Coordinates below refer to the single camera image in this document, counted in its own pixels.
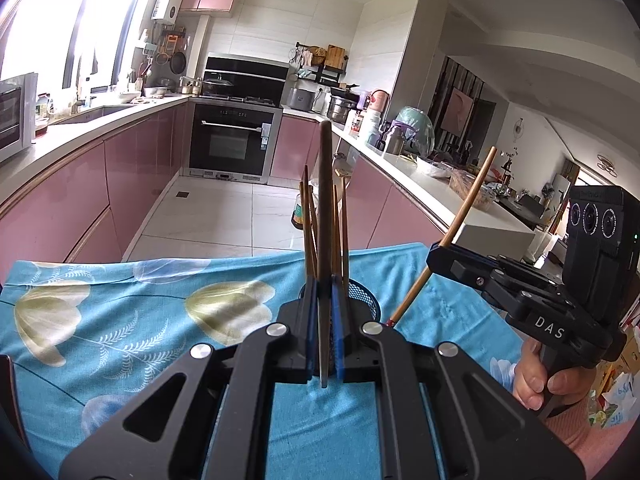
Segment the pink right sleeve forearm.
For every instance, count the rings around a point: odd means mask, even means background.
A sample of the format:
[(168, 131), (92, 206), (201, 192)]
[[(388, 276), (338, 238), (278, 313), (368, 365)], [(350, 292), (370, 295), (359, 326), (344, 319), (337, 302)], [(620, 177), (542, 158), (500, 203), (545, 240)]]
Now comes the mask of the pink right sleeve forearm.
[(590, 426), (587, 398), (568, 406), (559, 415), (548, 417), (544, 424), (580, 458), (587, 479), (606, 465), (634, 426), (634, 422), (611, 428)]

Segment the right hand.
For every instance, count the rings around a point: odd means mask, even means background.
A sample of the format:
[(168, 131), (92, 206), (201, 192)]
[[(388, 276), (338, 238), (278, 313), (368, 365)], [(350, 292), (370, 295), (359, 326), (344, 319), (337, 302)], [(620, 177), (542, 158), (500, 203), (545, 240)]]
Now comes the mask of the right hand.
[(522, 345), (521, 359), (516, 364), (513, 395), (526, 408), (538, 411), (548, 391), (559, 398), (561, 406), (571, 406), (588, 396), (596, 379), (595, 368), (573, 367), (550, 375), (539, 359), (541, 343), (528, 338)]

